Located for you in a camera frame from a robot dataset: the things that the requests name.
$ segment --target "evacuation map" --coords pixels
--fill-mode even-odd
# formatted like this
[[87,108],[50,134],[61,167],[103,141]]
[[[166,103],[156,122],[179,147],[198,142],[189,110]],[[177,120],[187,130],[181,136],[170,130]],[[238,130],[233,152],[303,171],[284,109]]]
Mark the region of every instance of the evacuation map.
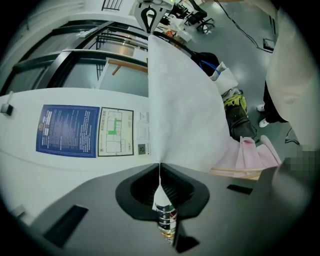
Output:
[[101,108],[98,157],[133,156],[132,110]]

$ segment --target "metal railing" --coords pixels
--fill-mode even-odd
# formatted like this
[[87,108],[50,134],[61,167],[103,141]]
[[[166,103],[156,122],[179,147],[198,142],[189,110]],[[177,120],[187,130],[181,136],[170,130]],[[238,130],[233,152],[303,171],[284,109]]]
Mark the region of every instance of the metal railing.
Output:
[[102,4],[101,11],[103,11],[103,10],[119,11],[121,3],[122,3],[122,0],[104,0],[103,4]]

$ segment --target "white lab coat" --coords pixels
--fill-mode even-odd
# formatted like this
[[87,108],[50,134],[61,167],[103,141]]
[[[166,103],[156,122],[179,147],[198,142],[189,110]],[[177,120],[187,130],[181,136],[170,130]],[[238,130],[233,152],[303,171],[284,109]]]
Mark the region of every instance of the white lab coat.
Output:
[[270,0],[245,0],[265,11],[278,24],[266,83],[279,115],[292,126],[300,144],[320,149],[319,69],[302,34],[282,9]]

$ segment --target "backpack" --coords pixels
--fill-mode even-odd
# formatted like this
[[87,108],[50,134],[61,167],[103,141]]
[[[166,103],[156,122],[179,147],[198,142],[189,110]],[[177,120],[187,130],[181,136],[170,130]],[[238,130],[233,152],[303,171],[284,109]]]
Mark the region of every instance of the backpack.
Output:
[[254,138],[257,129],[247,115],[247,103],[242,95],[234,95],[224,102],[225,117],[232,138],[240,142],[240,137]]

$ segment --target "light switch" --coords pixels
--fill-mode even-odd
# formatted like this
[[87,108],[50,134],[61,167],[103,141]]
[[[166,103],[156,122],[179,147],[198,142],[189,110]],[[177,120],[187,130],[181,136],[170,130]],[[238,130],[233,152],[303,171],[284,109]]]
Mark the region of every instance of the light switch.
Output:
[[148,127],[140,127],[138,131],[139,139],[148,139],[149,137],[149,128]]
[[148,123],[149,122],[149,113],[148,112],[140,112],[140,120],[142,122]]

